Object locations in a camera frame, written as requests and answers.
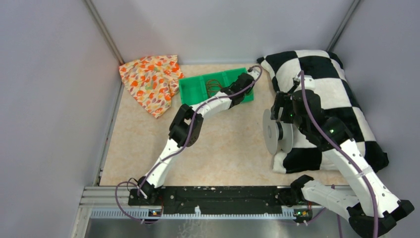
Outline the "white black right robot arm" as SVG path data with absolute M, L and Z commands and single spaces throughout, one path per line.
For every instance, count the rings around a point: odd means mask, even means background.
M 277 92 L 271 109 L 264 113 L 266 144 L 271 152 L 290 148 L 293 126 L 325 152 L 344 176 L 354 195 L 334 190 L 311 176 L 303 175 L 291 183 L 290 197 L 296 204 L 320 204 L 346 219 L 363 238 L 388 233 L 397 222 L 414 211 L 409 200 L 399 199 L 361 155 L 342 120 L 327 117 L 320 96 L 313 90 Z

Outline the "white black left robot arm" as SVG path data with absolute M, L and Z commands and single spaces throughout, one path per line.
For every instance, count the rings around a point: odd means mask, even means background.
M 163 186 L 175 158 L 198 140 L 204 120 L 240 104 L 260 76 L 258 71 L 241 73 L 236 81 L 203 102 L 181 105 L 170 124 L 163 151 L 153 167 L 139 179 L 137 195 L 144 203 L 153 205 L 158 201 L 157 188 Z

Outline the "white perforated cable spool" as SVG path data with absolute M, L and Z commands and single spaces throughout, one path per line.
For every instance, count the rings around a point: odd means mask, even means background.
M 265 109 L 262 118 L 263 136 L 268 152 L 275 155 L 280 150 L 290 153 L 293 148 L 293 125 L 271 119 L 271 111 Z

